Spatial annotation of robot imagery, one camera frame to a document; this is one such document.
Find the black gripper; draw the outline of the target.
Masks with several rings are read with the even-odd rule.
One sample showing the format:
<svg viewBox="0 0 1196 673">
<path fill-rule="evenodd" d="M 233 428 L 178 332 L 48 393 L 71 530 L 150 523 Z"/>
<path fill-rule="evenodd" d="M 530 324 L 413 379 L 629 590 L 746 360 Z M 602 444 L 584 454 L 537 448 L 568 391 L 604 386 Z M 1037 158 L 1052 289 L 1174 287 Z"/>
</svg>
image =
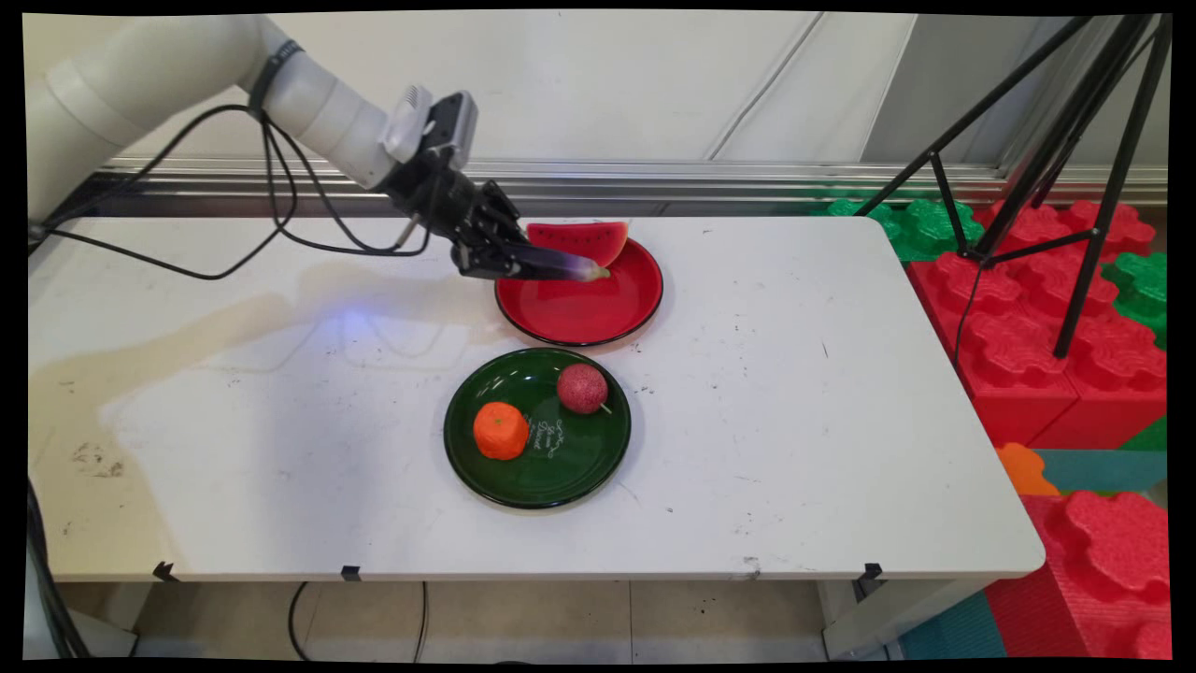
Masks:
<svg viewBox="0 0 1196 673">
<path fill-rule="evenodd" d="M 453 263 L 468 279 L 515 279 L 527 238 L 504 188 L 477 183 L 448 166 L 447 154 L 419 154 L 389 172 L 382 192 L 433 235 L 453 243 Z"/>
</svg>

